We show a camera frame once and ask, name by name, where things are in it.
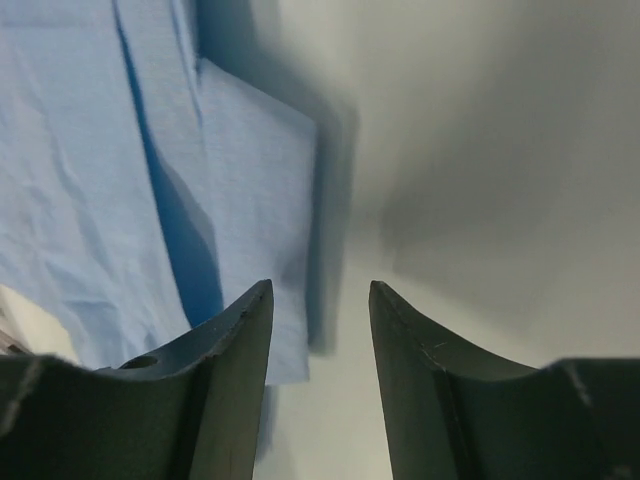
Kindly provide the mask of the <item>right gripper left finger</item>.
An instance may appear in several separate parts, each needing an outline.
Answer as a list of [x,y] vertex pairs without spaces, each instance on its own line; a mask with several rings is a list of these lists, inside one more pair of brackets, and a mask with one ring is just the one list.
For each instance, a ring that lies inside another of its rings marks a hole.
[[249,479],[273,288],[117,369],[51,355],[1,360],[5,479]]

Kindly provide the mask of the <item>light blue long sleeve shirt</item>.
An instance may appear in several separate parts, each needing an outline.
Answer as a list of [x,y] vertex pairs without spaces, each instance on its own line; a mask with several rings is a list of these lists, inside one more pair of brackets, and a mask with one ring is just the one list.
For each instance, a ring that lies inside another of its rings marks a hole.
[[192,1],[1,5],[1,282],[116,366],[272,282],[308,378],[316,129],[197,53]]

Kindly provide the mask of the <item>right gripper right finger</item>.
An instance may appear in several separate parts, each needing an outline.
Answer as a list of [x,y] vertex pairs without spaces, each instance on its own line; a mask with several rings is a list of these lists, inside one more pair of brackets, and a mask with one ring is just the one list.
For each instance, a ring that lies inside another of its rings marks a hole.
[[381,281],[369,313],[397,479],[635,479],[639,362],[539,369],[491,353]]

